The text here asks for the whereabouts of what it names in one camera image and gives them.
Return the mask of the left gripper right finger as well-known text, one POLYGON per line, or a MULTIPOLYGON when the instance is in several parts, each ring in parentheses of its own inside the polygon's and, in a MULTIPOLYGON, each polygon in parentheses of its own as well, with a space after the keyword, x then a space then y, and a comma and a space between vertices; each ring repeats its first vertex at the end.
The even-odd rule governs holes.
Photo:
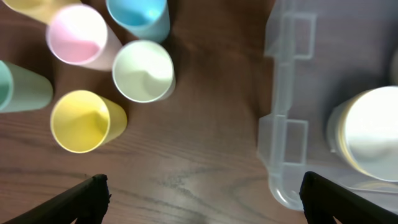
POLYGON ((299 195, 309 224, 397 224, 395 213, 312 171, 305 173, 299 195))

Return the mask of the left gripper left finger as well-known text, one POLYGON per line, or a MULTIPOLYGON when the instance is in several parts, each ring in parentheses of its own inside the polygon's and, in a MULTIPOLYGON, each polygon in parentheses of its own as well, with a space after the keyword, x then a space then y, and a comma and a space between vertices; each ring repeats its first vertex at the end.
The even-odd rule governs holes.
POLYGON ((6 224, 101 223, 111 198, 107 180, 106 175, 96 174, 6 224))

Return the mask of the yellow small bowl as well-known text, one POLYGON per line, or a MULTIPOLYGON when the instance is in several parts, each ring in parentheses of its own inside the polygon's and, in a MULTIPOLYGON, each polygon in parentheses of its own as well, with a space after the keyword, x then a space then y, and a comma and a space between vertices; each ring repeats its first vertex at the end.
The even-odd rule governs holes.
POLYGON ((338 146, 340 149, 340 152, 342 154, 342 158, 356 171, 364 174, 364 175, 369 175, 368 172, 366 172, 364 169, 360 167, 360 165, 354 160, 354 157, 352 153, 350 152, 350 149, 348 147, 348 142, 346 140, 346 131, 345 131, 345 124, 346 124, 346 119, 348 117, 348 113, 351 109, 351 107, 363 96, 367 93, 368 91, 364 91, 352 99, 344 102, 342 104, 342 112, 341 115, 338 119, 338 124, 337 124, 337 131, 336 131, 336 137, 338 141, 338 146))

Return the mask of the grey small bowl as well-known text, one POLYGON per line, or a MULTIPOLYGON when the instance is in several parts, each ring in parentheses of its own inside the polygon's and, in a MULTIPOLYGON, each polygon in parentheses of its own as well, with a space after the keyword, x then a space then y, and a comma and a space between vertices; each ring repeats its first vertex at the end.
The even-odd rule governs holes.
POLYGON ((326 141, 332 153, 340 155, 337 144, 337 130, 340 116, 342 114, 342 106, 337 106, 332 110, 326 126, 326 141))

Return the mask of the white small bowl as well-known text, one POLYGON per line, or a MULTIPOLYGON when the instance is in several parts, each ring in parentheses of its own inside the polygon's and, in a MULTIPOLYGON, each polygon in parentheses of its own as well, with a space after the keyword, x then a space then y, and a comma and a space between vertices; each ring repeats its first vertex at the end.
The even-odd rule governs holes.
POLYGON ((357 170, 396 182, 397 87, 380 87, 357 97, 345 117, 343 137, 357 170))

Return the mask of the white cup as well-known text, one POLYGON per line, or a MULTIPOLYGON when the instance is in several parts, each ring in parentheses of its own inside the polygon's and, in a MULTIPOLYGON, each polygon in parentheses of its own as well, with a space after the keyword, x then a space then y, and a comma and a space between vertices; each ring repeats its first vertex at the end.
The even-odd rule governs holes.
POLYGON ((126 44, 114 60, 112 77, 119 92, 137 103, 164 100, 176 86, 171 56, 163 46, 150 40, 126 44))

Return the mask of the light blue cup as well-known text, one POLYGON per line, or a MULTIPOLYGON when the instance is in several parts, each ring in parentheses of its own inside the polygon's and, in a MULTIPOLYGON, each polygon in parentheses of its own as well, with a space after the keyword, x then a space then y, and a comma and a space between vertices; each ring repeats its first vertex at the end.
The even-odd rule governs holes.
POLYGON ((110 16, 138 39, 163 42, 170 33, 167 0, 106 0, 110 16))

